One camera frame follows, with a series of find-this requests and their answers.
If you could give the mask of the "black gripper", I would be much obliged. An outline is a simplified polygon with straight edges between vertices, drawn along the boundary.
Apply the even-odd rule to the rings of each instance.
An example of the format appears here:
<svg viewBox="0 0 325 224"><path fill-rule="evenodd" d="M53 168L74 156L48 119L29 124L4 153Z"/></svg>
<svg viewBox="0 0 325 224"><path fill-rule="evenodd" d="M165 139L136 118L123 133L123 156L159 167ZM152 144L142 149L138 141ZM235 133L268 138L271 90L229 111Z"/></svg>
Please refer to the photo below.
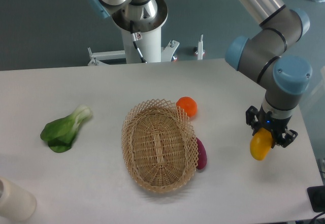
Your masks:
<svg viewBox="0 0 325 224"><path fill-rule="evenodd" d="M294 130L288 130L287 124L289 123L291 116L285 119L277 119L272 117L272 113L266 113L264 110L259 110L250 106L245 112L246 124L252 129L252 135L254 136L261 128L264 128L271 132L273 143L271 148L276 145L286 148L290 145L298 136L298 133Z"/></svg>

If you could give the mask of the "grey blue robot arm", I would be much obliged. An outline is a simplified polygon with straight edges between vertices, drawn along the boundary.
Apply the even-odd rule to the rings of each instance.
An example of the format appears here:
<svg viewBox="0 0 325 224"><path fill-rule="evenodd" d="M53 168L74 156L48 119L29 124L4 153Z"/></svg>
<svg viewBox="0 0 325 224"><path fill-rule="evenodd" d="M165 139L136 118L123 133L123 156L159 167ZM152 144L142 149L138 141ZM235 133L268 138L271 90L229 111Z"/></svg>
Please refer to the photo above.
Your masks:
<svg viewBox="0 0 325 224"><path fill-rule="evenodd" d="M229 45L225 61L235 70L266 90L259 109L246 111L246 123L256 134L260 129L271 133L272 145L286 147L297 137L287 125L293 110L306 91L312 67L285 51L309 29L308 15L291 10L282 0L239 0L261 27L253 38L237 37ZM124 50L90 53L92 61L117 59L127 63L171 61L178 43L161 46L161 27L167 20L164 0L88 0L103 18L111 17L122 33Z"/></svg>

